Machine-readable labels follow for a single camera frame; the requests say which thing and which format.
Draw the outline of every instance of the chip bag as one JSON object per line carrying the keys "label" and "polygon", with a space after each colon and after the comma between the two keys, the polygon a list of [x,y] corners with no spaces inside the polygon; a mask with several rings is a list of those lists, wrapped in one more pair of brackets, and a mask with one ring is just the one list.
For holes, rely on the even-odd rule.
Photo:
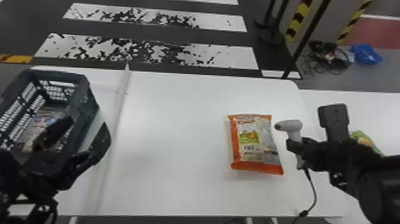
{"label": "chip bag", "polygon": [[228,115],[234,170],[252,170],[283,175],[271,134],[271,115]]}

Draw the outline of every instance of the white painted stripe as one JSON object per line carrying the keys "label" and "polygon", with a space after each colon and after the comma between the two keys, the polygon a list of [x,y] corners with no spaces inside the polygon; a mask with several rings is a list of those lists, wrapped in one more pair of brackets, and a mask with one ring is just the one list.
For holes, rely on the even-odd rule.
{"label": "white painted stripe", "polygon": [[77,220],[78,220],[77,216],[71,216],[70,221],[68,222],[68,224],[76,224]]}
{"label": "white painted stripe", "polygon": [[64,15],[64,19],[247,32],[245,21],[239,15],[193,13],[81,3],[74,3]]}
{"label": "white painted stripe", "polygon": [[170,0],[170,1],[190,1],[190,2],[226,4],[226,5],[239,5],[238,0]]}
{"label": "white painted stripe", "polygon": [[258,70],[253,49],[246,46],[171,43],[55,33],[48,36],[35,57]]}
{"label": "white painted stripe", "polygon": [[363,14],[361,18],[373,18],[376,20],[392,20],[392,21],[400,21],[400,17],[395,16],[387,16],[387,15],[371,15],[371,14]]}
{"label": "white painted stripe", "polygon": [[[280,78],[283,75],[283,71],[262,70],[261,73],[263,77],[271,77],[271,78],[272,77]],[[301,79],[301,76],[297,71],[290,72],[288,77],[291,79]]]}

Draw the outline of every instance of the blue bag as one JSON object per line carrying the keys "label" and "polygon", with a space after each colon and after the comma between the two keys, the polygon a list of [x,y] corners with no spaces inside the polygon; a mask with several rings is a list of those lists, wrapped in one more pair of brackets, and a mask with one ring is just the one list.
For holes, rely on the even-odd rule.
{"label": "blue bag", "polygon": [[377,64],[382,61],[382,57],[368,44],[353,45],[350,51],[361,64]]}

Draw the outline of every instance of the black plastic basket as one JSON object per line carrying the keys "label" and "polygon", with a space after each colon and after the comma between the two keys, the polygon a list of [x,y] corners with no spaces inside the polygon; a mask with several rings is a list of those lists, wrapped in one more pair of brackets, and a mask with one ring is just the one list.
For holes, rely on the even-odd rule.
{"label": "black plastic basket", "polygon": [[74,125],[51,148],[52,156],[70,158],[80,148],[99,106],[81,74],[25,70],[0,97],[0,150],[13,151],[16,142],[42,107],[62,110]]}

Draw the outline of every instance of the table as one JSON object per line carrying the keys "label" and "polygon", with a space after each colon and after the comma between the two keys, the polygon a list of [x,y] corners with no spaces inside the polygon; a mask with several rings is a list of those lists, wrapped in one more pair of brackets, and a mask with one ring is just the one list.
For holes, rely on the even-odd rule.
{"label": "table", "polygon": [[[312,202],[284,132],[273,130],[284,176],[230,169],[227,114],[300,119],[318,139],[297,86],[286,80],[132,72],[100,215],[294,216]],[[345,197],[313,173],[311,216],[342,216]]]}
{"label": "table", "polygon": [[[315,126],[319,126],[317,115],[319,106],[345,103],[350,119],[349,130],[362,130],[386,155],[399,154],[400,94],[307,90],[302,90],[301,94]],[[324,129],[318,128],[318,134],[322,139],[326,139]],[[341,219],[330,219],[329,222],[335,224],[369,223],[363,215],[358,201],[350,196],[346,197],[348,214]]]}

